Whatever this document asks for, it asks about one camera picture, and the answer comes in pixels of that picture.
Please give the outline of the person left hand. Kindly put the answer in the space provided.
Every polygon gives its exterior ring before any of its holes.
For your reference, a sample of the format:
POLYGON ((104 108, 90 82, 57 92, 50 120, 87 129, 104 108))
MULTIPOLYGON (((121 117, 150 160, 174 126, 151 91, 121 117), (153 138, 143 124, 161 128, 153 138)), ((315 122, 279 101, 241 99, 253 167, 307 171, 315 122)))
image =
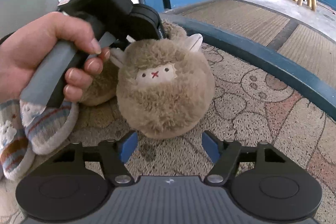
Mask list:
POLYGON ((70 68, 65 75, 65 99, 80 101, 92 77, 102 72, 110 49, 100 47, 88 22, 51 12, 18 29, 1 44, 1 102, 19 98, 58 40, 73 42, 79 50, 93 55, 83 69, 70 68))

